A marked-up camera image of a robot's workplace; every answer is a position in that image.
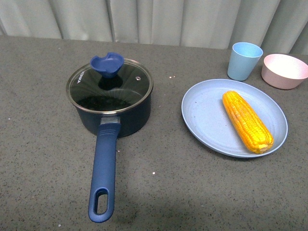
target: corn on the cob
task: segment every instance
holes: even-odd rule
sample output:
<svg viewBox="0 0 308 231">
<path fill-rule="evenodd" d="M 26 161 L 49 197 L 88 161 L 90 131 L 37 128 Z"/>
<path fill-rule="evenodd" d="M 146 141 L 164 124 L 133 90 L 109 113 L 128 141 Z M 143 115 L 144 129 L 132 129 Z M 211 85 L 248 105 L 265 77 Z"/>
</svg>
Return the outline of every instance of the corn on the cob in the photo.
<svg viewBox="0 0 308 231">
<path fill-rule="evenodd" d="M 253 108 L 235 91 L 227 91 L 222 101 L 229 118 L 248 150 L 261 154 L 270 149 L 274 138 Z"/>
</svg>

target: blue lid knob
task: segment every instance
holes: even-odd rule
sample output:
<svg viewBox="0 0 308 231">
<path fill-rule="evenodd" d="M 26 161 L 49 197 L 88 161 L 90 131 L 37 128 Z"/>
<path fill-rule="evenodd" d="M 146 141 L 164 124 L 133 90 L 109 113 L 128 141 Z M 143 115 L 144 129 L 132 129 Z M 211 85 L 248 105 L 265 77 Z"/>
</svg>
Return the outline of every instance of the blue lid knob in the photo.
<svg viewBox="0 0 308 231">
<path fill-rule="evenodd" d="M 94 56 L 90 61 L 91 67 L 104 78 L 115 77 L 123 64 L 123 56 L 112 52 L 107 53 L 103 58 Z"/>
</svg>

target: gray countertop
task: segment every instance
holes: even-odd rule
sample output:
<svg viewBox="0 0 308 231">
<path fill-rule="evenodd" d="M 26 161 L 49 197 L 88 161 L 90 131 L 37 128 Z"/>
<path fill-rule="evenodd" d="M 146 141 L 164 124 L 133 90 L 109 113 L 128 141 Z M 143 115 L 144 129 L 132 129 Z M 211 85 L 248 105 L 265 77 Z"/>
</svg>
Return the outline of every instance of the gray countertop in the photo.
<svg viewBox="0 0 308 231">
<path fill-rule="evenodd" d="M 88 217 L 96 137 L 65 88 L 107 52 L 144 64 L 154 90 L 146 125 L 117 140 L 115 210 L 97 224 Z M 269 86 L 260 74 L 265 55 L 245 81 L 288 121 L 286 142 L 264 157 L 212 151 L 183 121 L 185 92 L 228 79 L 230 53 L 0 36 L 0 230 L 308 230 L 308 81 L 293 90 Z"/>
</svg>

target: curtain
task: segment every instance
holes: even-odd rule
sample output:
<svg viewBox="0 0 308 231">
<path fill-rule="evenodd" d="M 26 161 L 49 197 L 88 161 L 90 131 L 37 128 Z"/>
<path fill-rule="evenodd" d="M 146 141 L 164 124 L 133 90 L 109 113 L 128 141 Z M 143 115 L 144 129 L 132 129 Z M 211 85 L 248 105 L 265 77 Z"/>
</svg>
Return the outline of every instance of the curtain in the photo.
<svg viewBox="0 0 308 231">
<path fill-rule="evenodd" d="M 308 0 L 0 0 L 0 35 L 308 54 Z"/>
</svg>

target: cup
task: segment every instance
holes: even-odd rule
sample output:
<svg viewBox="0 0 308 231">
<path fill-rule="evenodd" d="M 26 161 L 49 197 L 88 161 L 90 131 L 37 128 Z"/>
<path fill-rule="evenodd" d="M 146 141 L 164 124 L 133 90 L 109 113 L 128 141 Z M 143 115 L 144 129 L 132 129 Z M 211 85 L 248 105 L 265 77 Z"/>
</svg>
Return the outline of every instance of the cup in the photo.
<svg viewBox="0 0 308 231">
<path fill-rule="evenodd" d="M 246 80 L 262 55 L 263 50 L 255 44 L 235 43 L 232 46 L 228 76 L 237 81 Z"/>
</svg>

